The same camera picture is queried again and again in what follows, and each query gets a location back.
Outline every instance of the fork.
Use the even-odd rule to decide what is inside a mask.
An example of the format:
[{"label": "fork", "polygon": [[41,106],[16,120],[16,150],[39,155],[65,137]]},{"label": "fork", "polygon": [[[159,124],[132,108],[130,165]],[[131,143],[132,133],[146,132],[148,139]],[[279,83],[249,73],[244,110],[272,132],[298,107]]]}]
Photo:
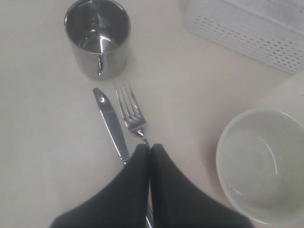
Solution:
[{"label": "fork", "polygon": [[[124,123],[128,128],[129,132],[137,138],[140,138],[144,144],[149,148],[147,137],[144,134],[146,128],[146,120],[139,108],[137,100],[130,86],[122,86],[116,89],[117,99],[121,114],[123,116]],[[153,228],[153,215],[151,210],[151,197],[149,193],[148,207],[146,214],[146,227]]]}]

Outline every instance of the silverware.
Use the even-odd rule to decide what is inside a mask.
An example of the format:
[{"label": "silverware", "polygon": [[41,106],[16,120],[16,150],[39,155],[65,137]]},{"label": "silverware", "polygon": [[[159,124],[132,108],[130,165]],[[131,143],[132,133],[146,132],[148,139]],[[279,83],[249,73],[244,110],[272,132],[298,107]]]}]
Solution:
[{"label": "silverware", "polygon": [[104,79],[120,74],[130,53],[131,22],[112,0],[78,0],[67,11],[64,28],[81,71]]},{"label": "silverware", "polygon": [[128,130],[132,135],[143,140],[150,148],[147,137],[144,135],[146,120],[139,108],[130,86],[122,86],[116,90],[120,111]]},{"label": "silverware", "polygon": [[110,100],[100,89],[93,89],[93,93],[120,160],[125,165],[129,161],[130,156],[116,112],[112,107]]}]

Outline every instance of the table knife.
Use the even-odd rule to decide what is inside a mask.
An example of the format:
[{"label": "table knife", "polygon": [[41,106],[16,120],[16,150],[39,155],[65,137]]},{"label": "table knife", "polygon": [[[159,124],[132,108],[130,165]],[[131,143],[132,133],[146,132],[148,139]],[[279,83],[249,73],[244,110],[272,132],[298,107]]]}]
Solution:
[{"label": "table knife", "polygon": [[93,89],[95,99],[97,101],[101,116],[104,119],[105,125],[109,131],[111,139],[119,154],[120,160],[125,165],[129,159],[129,152],[124,139],[124,133],[120,126],[116,112],[110,103],[107,96],[98,88]]}]

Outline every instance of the table surface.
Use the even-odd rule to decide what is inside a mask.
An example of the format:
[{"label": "table surface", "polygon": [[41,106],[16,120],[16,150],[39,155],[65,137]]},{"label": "table surface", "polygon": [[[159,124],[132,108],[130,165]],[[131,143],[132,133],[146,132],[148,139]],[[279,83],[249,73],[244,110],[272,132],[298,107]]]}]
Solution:
[{"label": "table surface", "polygon": [[[102,89],[118,110],[114,89],[124,83],[150,144],[163,144],[198,188],[229,205],[215,168],[219,136],[240,112],[267,105],[262,98],[290,76],[189,33],[174,0],[120,0],[133,52],[120,77],[92,80],[79,71],[63,29],[73,2],[1,3],[1,227],[48,227],[121,170],[92,90]],[[140,141],[123,130],[132,152]]]}]

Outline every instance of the stainless steel cup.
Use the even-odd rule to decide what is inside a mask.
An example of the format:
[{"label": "stainless steel cup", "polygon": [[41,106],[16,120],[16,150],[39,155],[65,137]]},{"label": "stainless steel cup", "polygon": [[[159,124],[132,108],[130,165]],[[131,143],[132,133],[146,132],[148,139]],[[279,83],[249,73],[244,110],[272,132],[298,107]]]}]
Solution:
[{"label": "stainless steel cup", "polygon": [[67,11],[65,30],[81,71],[105,79],[120,74],[130,52],[131,23],[112,0],[79,0]]}]

